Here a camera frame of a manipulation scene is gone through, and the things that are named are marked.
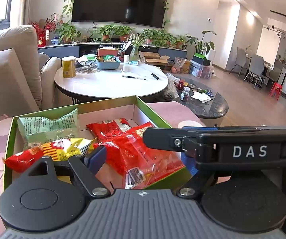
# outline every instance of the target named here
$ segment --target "red snack bag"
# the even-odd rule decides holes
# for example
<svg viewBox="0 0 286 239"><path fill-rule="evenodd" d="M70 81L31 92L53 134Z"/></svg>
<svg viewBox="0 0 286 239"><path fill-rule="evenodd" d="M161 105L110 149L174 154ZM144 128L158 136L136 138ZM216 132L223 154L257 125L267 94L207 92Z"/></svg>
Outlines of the red snack bag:
<svg viewBox="0 0 286 239"><path fill-rule="evenodd" d="M94 145L106 147L106 163L122 175L123 188L143 189L184 167L174 152L147 148L143 133L149 127L150 122Z"/></svg>
<svg viewBox="0 0 286 239"><path fill-rule="evenodd" d="M33 147L26 151L10 156L6 160L3 159L3 162L10 169L13 169L16 172L24 172L42 156L43 156L42 148Z"/></svg>
<svg viewBox="0 0 286 239"><path fill-rule="evenodd" d="M98 137L99 141L117 137L131 127L125 119L107 120L86 125L87 129Z"/></svg>

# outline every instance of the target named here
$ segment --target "yellow canister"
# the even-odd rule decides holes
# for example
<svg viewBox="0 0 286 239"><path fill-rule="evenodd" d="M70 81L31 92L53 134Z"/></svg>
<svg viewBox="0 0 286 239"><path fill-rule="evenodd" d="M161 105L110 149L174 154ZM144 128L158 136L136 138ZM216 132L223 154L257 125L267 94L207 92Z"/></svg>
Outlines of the yellow canister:
<svg viewBox="0 0 286 239"><path fill-rule="evenodd" d="M63 78L75 77L75 59L76 57L62 58Z"/></svg>

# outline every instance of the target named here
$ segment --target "black coffee table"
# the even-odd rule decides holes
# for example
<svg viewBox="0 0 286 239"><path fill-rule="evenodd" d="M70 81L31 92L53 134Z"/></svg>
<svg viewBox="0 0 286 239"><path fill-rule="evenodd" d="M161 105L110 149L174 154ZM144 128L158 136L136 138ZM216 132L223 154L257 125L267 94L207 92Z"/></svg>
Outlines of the black coffee table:
<svg viewBox="0 0 286 239"><path fill-rule="evenodd" d="M190 96L187 100L187 102L181 101L180 96L182 93L182 90L178 90L179 98L176 98L174 101L179 102L180 104L188 107L200 120L207 126L220 126L226 113L228 112L228 103L224 99L224 97L212 90L210 87L196 81L196 77L192 76L191 74L174 74L177 78L183 78L186 82L191 83L195 85L195 89L201 88L201 89L209 89L212 91L213 98L211 101L202 103L199 100L191 98L191 96L194 94L193 89L190 89Z"/></svg>

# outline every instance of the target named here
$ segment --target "glass jar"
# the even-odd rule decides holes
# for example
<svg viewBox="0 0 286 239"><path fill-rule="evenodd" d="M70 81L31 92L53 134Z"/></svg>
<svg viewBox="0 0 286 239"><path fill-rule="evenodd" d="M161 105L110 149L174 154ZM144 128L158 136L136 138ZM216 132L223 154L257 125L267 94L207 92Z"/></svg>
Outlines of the glass jar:
<svg viewBox="0 0 286 239"><path fill-rule="evenodd" d="M190 96L190 88L189 87L184 87L182 94L181 94L181 101L186 102L188 100L188 97Z"/></svg>
<svg viewBox="0 0 286 239"><path fill-rule="evenodd" d="M140 55L139 55L139 48L133 47L132 52L130 54L130 61L139 61Z"/></svg>

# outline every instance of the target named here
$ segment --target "gray ribbed surface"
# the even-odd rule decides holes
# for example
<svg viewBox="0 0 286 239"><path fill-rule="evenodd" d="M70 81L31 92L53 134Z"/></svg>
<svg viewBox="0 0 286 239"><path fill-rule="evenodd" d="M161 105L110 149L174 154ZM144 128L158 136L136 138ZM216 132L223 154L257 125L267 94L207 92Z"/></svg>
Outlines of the gray ribbed surface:
<svg viewBox="0 0 286 239"><path fill-rule="evenodd" d="M232 239L286 238L280 230L243 235L219 227L202 214L192 200L172 195L170 190L116 190L107 199L94 200L74 223L54 232L25 234L8 229L0 238L19 239Z"/></svg>

